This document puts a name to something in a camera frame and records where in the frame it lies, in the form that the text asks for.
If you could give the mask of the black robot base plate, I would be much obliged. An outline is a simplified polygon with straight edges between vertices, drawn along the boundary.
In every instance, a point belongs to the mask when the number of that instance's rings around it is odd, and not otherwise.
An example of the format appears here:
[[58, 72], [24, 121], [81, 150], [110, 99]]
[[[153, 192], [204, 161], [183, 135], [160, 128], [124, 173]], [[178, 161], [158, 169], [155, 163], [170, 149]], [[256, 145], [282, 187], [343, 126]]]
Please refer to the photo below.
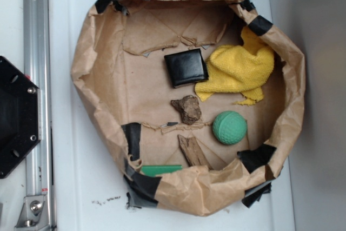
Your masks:
[[40, 141], [39, 88], [1, 57], [1, 179]]

